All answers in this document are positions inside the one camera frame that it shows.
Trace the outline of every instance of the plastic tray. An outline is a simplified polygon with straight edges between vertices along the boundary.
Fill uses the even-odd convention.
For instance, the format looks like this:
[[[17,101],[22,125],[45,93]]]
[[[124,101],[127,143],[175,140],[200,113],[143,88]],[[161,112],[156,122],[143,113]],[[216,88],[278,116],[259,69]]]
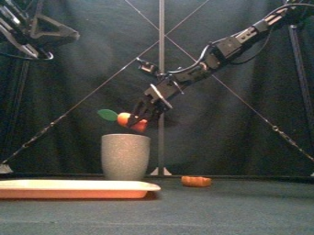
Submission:
[[[143,198],[160,187],[140,181],[20,179],[0,181],[0,199]]]

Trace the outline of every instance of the dark green table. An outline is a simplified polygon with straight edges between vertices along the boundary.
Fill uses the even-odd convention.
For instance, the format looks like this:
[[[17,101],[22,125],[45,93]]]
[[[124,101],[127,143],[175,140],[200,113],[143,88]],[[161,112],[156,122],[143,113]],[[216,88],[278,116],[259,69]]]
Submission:
[[[2,200],[0,234],[314,234],[311,178],[214,178],[206,188],[143,181],[161,188],[143,199]]]

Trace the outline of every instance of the red object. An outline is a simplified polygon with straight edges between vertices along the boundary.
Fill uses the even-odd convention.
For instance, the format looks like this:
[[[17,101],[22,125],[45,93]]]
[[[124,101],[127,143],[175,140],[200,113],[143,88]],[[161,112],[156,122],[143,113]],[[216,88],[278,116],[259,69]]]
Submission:
[[[127,121],[128,121],[129,116],[131,116],[131,114],[128,114],[128,113],[120,113],[120,114],[117,115],[116,121],[117,121],[117,123],[119,123],[120,126],[127,127]],[[136,131],[139,131],[139,132],[144,132],[145,127],[147,127],[147,120],[143,119],[140,122],[137,122],[137,123],[131,127],[131,129],[133,129],[133,130],[136,130]]]

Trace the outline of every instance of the gray cup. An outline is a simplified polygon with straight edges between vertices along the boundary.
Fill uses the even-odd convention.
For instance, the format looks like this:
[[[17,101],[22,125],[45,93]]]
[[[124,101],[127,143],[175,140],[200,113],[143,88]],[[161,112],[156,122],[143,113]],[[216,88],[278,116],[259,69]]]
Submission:
[[[149,159],[151,139],[133,134],[101,136],[101,169],[107,180],[140,181]]]

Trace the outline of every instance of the metal rod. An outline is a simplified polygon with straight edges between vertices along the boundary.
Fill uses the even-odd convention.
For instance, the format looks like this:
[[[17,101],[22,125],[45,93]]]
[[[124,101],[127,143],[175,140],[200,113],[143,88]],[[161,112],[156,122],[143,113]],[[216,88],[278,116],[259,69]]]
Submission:
[[[164,73],[164,0],[159,0],[159,70]],[[164,114],[157,121],[157,175],[164,169]]]

